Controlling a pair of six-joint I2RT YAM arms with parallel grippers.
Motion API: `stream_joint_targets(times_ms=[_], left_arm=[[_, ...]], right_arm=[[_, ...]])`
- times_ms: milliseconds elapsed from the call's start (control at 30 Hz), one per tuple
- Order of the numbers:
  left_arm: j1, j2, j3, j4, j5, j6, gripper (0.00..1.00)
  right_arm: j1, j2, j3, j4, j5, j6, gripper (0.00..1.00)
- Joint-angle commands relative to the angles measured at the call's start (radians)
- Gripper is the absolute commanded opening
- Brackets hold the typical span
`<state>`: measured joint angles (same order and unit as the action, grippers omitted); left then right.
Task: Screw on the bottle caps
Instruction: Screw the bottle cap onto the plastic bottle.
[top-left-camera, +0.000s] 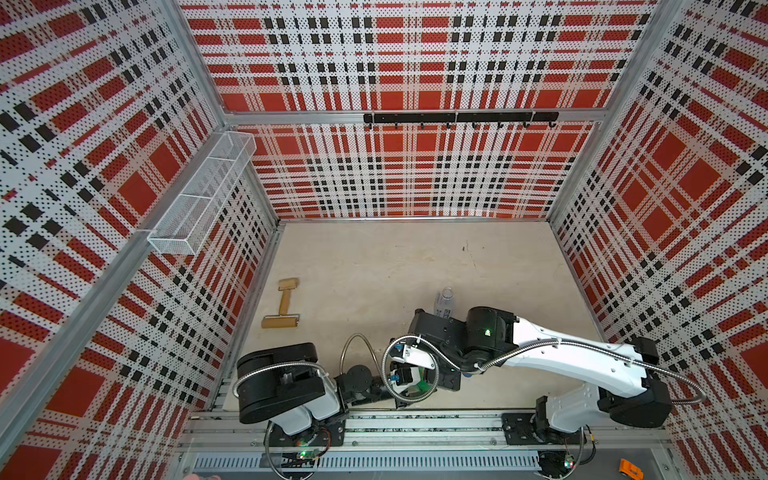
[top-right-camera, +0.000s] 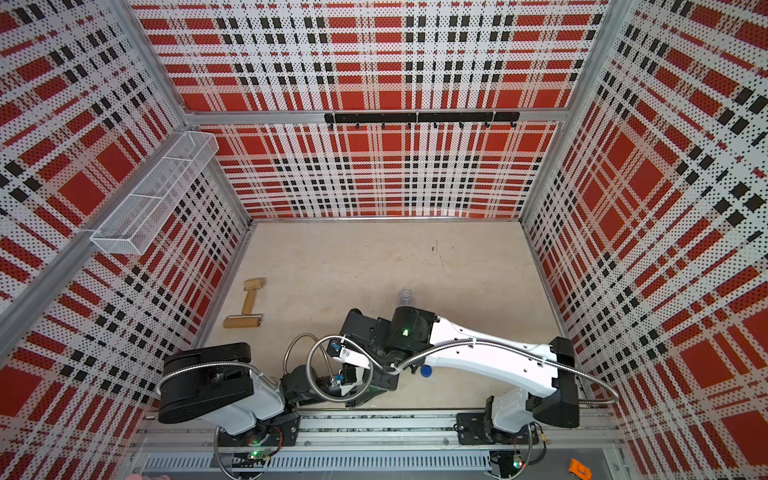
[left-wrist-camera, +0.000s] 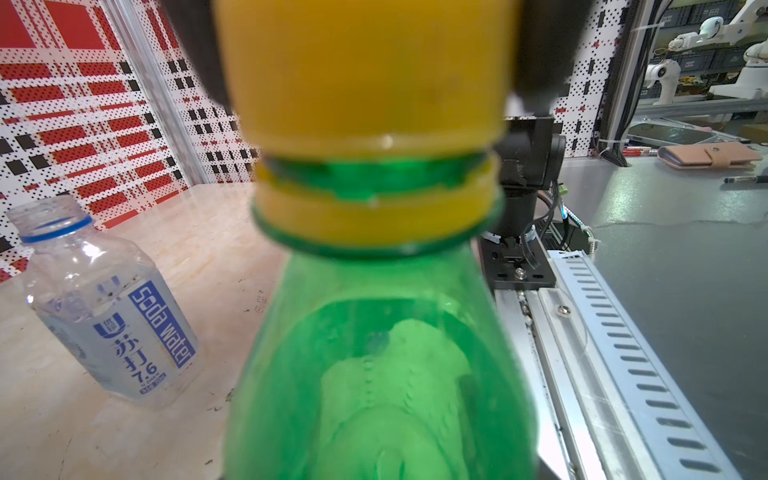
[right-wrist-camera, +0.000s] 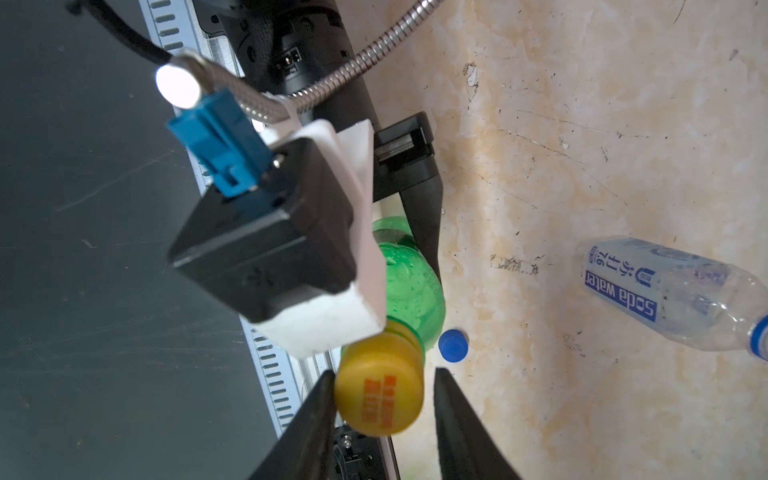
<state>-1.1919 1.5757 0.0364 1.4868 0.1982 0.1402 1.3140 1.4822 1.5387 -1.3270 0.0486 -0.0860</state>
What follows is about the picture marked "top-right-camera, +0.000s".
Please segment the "clear small water bottle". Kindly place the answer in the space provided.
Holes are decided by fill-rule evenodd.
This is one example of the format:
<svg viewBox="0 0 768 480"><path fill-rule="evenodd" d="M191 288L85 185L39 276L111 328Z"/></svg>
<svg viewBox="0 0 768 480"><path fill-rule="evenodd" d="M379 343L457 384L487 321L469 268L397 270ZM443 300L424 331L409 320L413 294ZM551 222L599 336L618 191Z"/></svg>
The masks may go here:
<svg viewBox="0 0 768 480"><path fill-rule="evenodd" d="M410 287L403 287L398 293L397 304L399 306L414 306L414 295Z"/></svg>

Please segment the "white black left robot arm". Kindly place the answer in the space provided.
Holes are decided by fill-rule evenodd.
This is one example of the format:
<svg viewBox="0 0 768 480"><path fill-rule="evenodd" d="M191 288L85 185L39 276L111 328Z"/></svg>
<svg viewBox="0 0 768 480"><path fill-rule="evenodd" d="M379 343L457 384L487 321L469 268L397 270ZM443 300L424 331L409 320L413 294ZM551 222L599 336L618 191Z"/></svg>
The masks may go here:
<svg viewBox="0 0 768 480"><path fill-rule="evenodd" d="M244 342L186 350L164 360L158 384L158 421L179 424L202 419L230 435L292 416L300 406L339 398L347 408L397 389L398 378L344 362L337 373L319 376L305 365L272 380L251 364Z"/></svg>

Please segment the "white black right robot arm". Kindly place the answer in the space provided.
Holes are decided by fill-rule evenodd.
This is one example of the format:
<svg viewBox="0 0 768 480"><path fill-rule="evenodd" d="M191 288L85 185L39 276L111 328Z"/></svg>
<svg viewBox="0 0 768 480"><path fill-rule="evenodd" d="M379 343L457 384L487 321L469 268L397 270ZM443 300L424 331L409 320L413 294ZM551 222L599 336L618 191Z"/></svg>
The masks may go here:
<svg viewBox="0 0 768 480"><path fill-rule="evenodd" d="M396 387L402 370L451 368L512 385L490 397L485 429L516 433L538 422L559 428L580 424L573 343L556 337L526 344L482 334L433 312L398 307L391 319L370 318L358 309L347 314L329 357L370 371L373 384Z"/></svg>

